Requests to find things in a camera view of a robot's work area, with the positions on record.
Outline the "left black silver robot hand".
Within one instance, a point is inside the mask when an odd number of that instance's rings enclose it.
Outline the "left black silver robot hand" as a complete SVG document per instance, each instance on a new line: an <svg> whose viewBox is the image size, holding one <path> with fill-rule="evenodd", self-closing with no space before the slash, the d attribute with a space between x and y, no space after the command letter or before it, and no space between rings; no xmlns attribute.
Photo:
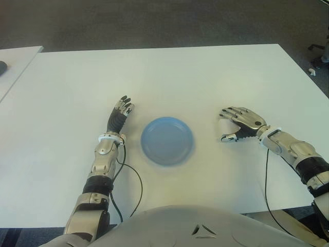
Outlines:
<svg viewBox="0 0 329 247"><path fill-rule="evenodd" d="M109 116L106 131L119 134L134 107L135 105L131 103L131 98L128 98L127 95L122 96Z"/></svg>

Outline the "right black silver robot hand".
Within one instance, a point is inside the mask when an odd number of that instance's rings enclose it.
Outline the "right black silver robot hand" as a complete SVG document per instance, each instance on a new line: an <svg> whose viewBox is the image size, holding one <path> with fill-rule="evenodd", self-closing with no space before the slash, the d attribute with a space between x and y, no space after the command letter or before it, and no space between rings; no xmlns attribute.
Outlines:
<svg viewBox="0 0 329 247"><path fill-rule="evenodd" d="M221 137L221 142L237 142L241 138L255 137L261 127L267 126L266 121L261 116L247 108L224 108L219 116L240 128L234 133L224 134Z"/></svg>

